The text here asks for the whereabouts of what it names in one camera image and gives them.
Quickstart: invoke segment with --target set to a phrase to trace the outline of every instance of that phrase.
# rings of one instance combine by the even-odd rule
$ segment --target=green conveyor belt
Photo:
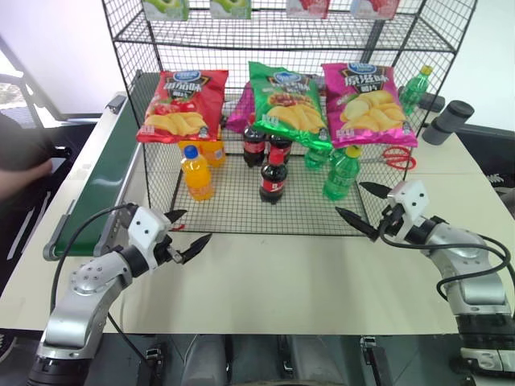
[[[148,105],[158,79],[159,74],[140,75],[131,94],[138,106]],[[52,254],[54,258],[60,256],[72,234],[88,217],[106,207],[115,205],[138,144],[135,139],[137,131],[138,125],[134,119],[130,102],[127,101],[119,113],[117,123],[105,143],[84,190],[64,223]],[[69,255],[92,256],[107,218],[106,215],[94,220],[79,235]]]

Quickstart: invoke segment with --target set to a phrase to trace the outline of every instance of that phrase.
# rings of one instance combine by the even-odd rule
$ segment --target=green bottle cap
[[[349,146],[345,149],[345,155],[350,158],[358,158],[361,155],[361,148],[359,146]]]
[[[433,72],[433,68],[431,66],[422,66],[420,73],[423,75],[430,75]]]

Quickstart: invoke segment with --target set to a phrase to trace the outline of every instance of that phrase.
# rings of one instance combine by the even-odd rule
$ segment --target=person's hand
[[[0,169],[0,201],[21,191],[36,179],[49,175],[51,171],[52,161],[50,159],[28,170],[12,171]]]

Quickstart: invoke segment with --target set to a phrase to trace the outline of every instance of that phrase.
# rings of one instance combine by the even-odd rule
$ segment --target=scissors
[[[381,157],[368,158],[361,161],[362,163],[384,162],[386,165],[398,170],[411,170],[417,166],[417,160],[411,157],[410,149],[404,146],[389,146],[383,150]]]

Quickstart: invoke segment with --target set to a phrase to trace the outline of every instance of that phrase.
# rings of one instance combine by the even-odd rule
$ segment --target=orange soda bottle
[[[186,146],[183,152],[184,158],[181,161],[181,169],[190,196],[197,201],[210,199],[214,190],[211,184],[208,161],[199,154],[198,149],[193,145]]]
[[[224,143],[221,141],[220,126],[218,127],[218,140],[204,141],[200,144],[200,151],[208,160],[208,164],[214,167],[222,166],[225,162]]]

